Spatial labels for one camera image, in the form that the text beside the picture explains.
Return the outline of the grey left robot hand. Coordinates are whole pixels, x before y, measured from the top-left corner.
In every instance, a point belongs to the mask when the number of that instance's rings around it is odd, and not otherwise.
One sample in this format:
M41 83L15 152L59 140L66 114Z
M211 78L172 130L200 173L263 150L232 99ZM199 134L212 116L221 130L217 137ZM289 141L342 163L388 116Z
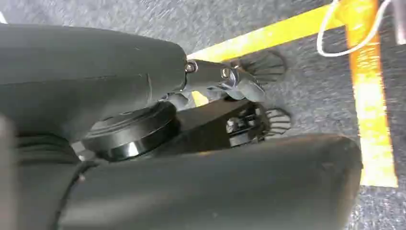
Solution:
M2 24L4 228L343 229L357 143L281 138L261 74L135 34Z

